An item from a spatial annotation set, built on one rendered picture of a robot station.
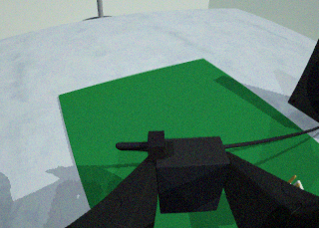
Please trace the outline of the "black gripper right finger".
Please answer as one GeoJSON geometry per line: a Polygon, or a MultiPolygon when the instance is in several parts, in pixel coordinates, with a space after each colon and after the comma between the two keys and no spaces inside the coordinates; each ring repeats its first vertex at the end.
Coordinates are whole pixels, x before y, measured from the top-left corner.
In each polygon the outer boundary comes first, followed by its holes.
{"type": "Polygon", "coordinates": [[[238,228],[319,228],[319,196],[227,152],[224,193],[238,228]]]}

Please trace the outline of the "green circuit board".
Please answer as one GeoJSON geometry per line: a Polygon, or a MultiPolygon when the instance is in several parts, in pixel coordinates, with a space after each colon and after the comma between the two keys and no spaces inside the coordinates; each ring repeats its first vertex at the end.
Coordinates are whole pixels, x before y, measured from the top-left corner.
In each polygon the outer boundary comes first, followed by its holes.
{"type": "MultiPolygon", "coordinates": [[[[73,159],[89,207],[111,195],[148,156],[116,143],[222,137],[246,143],[303,131],[246,86],[204,58],[168,65],[59,96],[73,159]]],[[[319,196],[319,143],[308,133],[225,149],[319,196]]],[[[153,228],[238,228],[222,189],[216,211],[160,213],[153,228]]]]}

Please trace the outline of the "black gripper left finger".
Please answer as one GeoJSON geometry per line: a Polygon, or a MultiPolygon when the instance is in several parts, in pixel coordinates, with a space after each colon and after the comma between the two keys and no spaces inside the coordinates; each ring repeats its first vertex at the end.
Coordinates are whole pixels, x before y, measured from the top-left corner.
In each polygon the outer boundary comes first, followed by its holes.
{"type": "Polygon", "coordinates": [[[111,195],[65,228],[153,228],[157,201],[156,160],[147,156],[111,195]]]}

